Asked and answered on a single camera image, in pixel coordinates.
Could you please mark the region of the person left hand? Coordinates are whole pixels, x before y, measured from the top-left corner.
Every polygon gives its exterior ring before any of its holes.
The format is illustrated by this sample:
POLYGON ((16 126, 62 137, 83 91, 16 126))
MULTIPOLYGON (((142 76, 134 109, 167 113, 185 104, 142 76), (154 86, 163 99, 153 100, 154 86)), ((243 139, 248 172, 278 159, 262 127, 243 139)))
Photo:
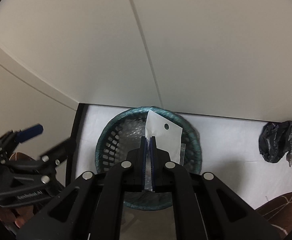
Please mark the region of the person left hand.
POLYGON ((9 208, 0 207, 0 221, 14 223, 18 228, 24 226, 33 216, 33 206, 23 206, 15 209, 17 216, 9 208))

